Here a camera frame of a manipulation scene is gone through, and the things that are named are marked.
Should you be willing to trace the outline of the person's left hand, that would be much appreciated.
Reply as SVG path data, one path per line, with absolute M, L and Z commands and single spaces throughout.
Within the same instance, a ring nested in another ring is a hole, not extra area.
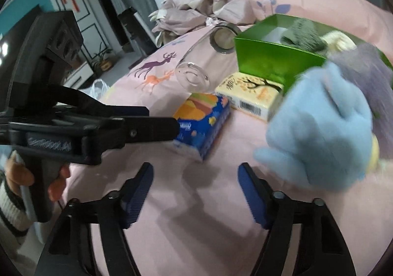
M 35 177 L 25 165 L 17 161 L 18 153 L 13 151 L 5 163 L 5 178 L 11 191 L 21 196 L 21 186 L 31 186 L 35 182 Z M 48 187 L 49 199 L 57 202 L 61 199 L 67 186 L 67 179 L 70 177 L 69 164 L 64 164 L 59 168 L 59 173 Z

